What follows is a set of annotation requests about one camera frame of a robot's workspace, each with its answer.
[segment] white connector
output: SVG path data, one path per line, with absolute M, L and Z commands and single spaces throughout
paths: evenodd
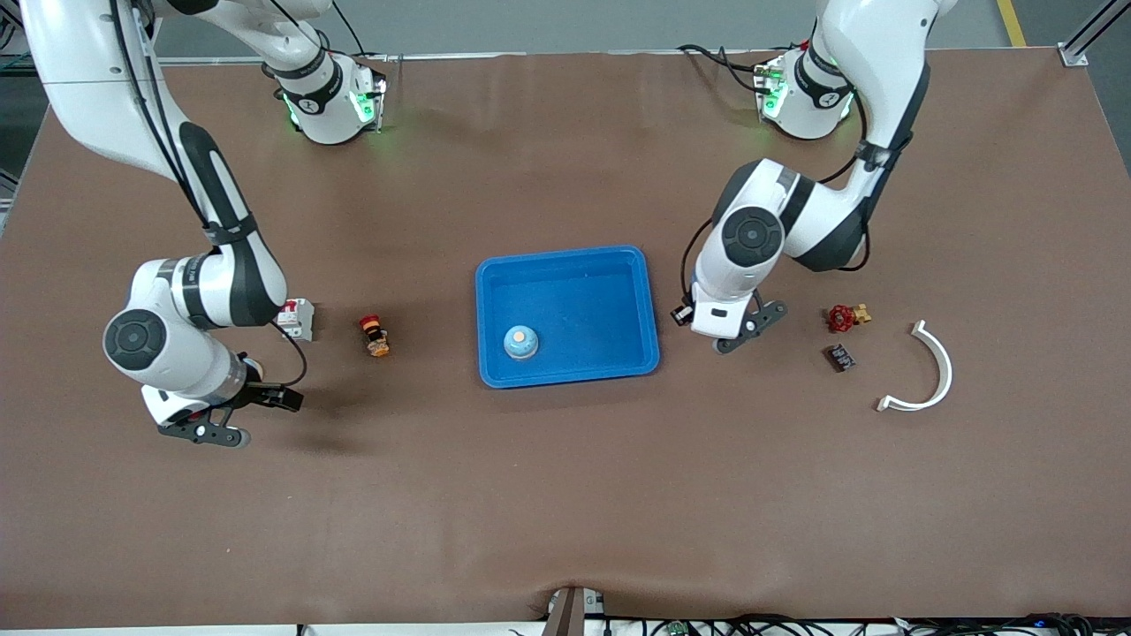
M 304 298 L 287 299 L 275 321 L 296 341 L 314 340 L 314 304 Z

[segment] orange and black toy figure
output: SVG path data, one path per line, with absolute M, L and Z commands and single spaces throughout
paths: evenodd
M 365 338 L 369 341 L 365 343 L 369 354 L 373 358 L 385 358 L 388 355 L 389 334 L 381 328 L 381 319 L 373 313 L 362 318 L 357 324 L 361 325 L 362 330 L 365 332 Z

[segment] metal frame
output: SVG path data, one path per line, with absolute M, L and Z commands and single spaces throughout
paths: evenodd
M 1131 8 L 1131 0 L 1105 0 L 1079 29 L 1068 40 L 1056 45 L 1061 61 L 1067 67 L 1086 67 L 1088 58 L 1083 54 L 1097 37 L 1115 24 L 1115 20 Z

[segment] yellow stripe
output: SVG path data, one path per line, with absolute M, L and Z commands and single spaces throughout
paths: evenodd
M 1011 46 L 1027 46 L 1025 34 L 1021 33 L 1021 23 L 1017 22 L 1017 11 L 1013 10 L 1013 0 L 998 0 L 998 10 L 1001 11 L 1001 22 L 1005 23 L 1009 44 Z

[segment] cable connector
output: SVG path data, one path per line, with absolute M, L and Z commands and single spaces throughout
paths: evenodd
M 681 304 L 672 310 L 672 320 L 675 320 L 675 324 L 681 327 L 685 327 L 690 324 L 694 316 L 696 308 L 690 304 Z

